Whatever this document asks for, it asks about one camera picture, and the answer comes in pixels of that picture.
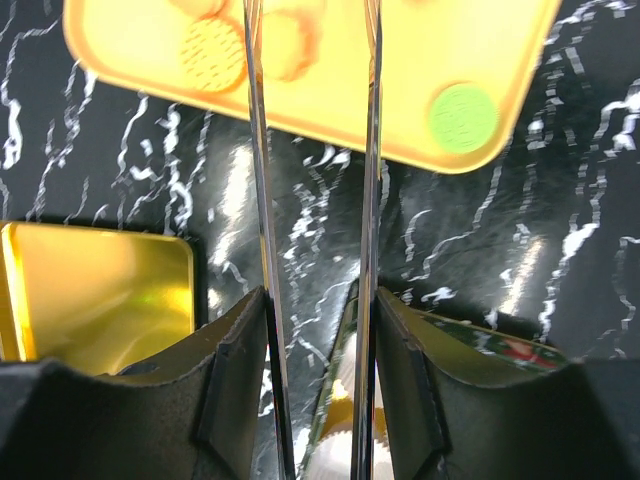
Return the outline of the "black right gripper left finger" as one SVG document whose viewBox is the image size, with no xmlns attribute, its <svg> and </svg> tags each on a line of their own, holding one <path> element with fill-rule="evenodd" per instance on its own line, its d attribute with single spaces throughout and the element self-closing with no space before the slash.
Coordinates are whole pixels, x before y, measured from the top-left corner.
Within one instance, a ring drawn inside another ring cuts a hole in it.
<svg viewBox="0 0 640 480">
<path fill-rule="evenodd" d="M 267 343 L 265 292 L 119 375 L 55 359 L 1 367 L 5 479 L 246 479 Z"/>
</svg>

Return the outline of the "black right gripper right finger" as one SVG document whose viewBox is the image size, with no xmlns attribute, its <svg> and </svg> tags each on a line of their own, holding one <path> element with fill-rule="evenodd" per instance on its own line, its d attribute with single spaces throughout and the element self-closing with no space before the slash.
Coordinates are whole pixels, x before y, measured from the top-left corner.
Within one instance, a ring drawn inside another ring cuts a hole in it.
<svg viewBox="0 0 640 480">
<path fill-rule="evenodd" d="M 377 293 L 398 479 L 635 479 L 639 363 L 558 349 Z"/>
</svg>

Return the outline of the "orange scalloped cookie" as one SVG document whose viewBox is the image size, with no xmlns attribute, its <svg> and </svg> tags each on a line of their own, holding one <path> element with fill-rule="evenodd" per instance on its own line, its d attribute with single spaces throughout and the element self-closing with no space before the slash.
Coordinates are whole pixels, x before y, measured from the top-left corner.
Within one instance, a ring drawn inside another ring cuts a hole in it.
<svg viewBox="0 0 640 480">
<path fill-rule="evenodd" d="M 246 75 L 242 30 L 224 17 L 192 22 L 185 30 L 179 57 L 186 83 L 196 91 L 231 91 Z"/>
</svg>

